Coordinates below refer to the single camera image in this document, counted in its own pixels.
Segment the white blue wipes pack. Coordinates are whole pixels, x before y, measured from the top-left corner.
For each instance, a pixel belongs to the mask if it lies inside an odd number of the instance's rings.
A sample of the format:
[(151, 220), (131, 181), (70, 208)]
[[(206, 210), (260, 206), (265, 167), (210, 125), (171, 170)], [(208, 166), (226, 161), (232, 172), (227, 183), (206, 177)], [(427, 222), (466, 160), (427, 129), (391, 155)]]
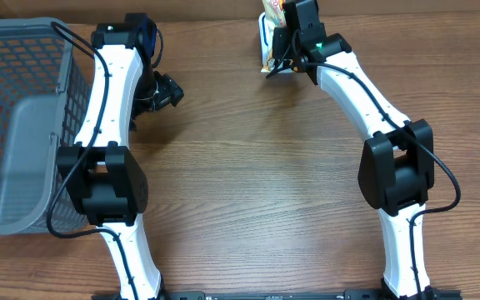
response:
[(275, 64), (273, 56), (274, 30), (286, 26), (283, 3), (283, 0), (262, 0), (264, 12), (258, 18), (262, 52), (261, 73), (270, 73)]

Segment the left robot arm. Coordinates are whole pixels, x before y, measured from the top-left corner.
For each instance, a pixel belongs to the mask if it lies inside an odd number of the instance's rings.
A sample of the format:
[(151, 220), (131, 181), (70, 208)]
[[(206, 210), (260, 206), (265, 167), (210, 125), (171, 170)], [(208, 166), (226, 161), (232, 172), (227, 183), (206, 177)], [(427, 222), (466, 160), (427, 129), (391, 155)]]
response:
[(144, 12), (98, 24), (89, 41), (51, 26), (93, 58), (95, 73), (82, 127), (71, 146), (57, 150), (62, 186), (48, 206), (47, 229), (57, 238), (102, 236), (120, 280), (116, 299), (166, 299), (143, 224), (148, 180), (128, 146), (136, 117), (175, 107), (184, 96), (156, 69), (163, 35)]

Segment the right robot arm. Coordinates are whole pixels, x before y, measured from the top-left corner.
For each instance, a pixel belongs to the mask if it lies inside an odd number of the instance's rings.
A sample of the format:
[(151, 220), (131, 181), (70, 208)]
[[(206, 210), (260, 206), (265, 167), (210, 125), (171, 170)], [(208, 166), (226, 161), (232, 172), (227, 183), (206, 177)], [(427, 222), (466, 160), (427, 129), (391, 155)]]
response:
[(423, 259), (423, 217), (434, 184), (433, 132), (411, 121), (379, 92), (342, 35), (327, 35), (315, 1), (284, 1), (285, 26), (273, 38), (287, 68), (307, 73), (331, 96), (363, 140), (357, 175), (377, 210), (385, 250), (382, 289), (388, 299), (434, 299)]

